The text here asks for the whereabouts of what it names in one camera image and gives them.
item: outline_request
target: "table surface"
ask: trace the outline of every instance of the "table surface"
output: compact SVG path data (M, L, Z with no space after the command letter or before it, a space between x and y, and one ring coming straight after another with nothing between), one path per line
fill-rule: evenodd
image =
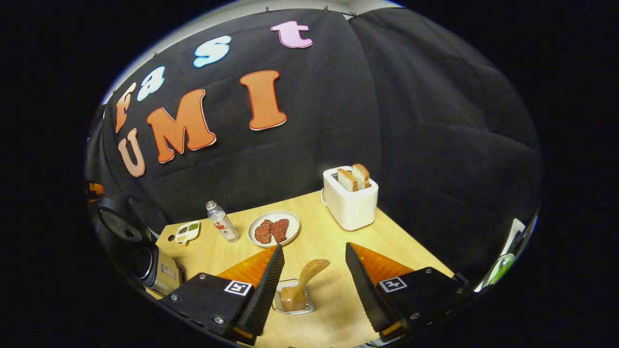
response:
M217 275L264 250L247 236L247 229L255 218L275 210L290 211L299 217L301 225L297 236L283 246L285 265L280 279L298 278L303 266L313 259L329 260L331 264L306 286L316 311L287 315L271 308L255 347L350 348L379 338L363 311L346 265L347 242L364 246L415 270L431 266L448 277L454 275L380 209L371 225L354 231L344 230L322 204L320 194L317 191L228 214L241 234L234 243L226 241L209 219L203 219L198 237L186 245L168 241L168 237L183 225L174 224L165 227L157 246L183 269L185 279L199 272ZM147 290L157 299L161 298Z

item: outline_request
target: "white toaster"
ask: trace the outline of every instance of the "white toaster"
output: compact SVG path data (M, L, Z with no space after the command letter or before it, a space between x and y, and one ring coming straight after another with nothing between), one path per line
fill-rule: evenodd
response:
M338 168L352 170L350 166L341 166L322 173L322 203L345 230L352 231L371 224L376 218L378 184L370 178L370 187L350 192L337 181Z

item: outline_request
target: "wooden spatula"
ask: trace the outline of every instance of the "wooden spatula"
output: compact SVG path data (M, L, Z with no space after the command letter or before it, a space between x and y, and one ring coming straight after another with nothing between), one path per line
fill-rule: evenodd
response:
M304 310L307 307L303 289L315 275L327 268L329 260L315 259L305 265L299 276L299 284L282 289L282 304L286 311Z

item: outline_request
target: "bread slice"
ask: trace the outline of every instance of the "bread slice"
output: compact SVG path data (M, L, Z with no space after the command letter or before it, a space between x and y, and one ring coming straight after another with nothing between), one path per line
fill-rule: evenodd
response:
M362 164L355 163L352 165L352 175L359 182L358 189L370 187L370 173Z
M339 182L345 189L350 192L355 192L359 189L359 182L352 174L347 170L337 169L337 182Z

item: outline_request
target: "meat patty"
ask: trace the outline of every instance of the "meat patty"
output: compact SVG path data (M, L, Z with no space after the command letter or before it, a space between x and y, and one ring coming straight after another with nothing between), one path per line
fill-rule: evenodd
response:
M256 228L256 233L254 236L256 240L262 244L269 244L271 242L271 225L273 222L271 220L262 221L260 226Z
M289 223L288 219L281 219L271 225L271 234L275 237L277 243L282 243L286 240L286 230Z

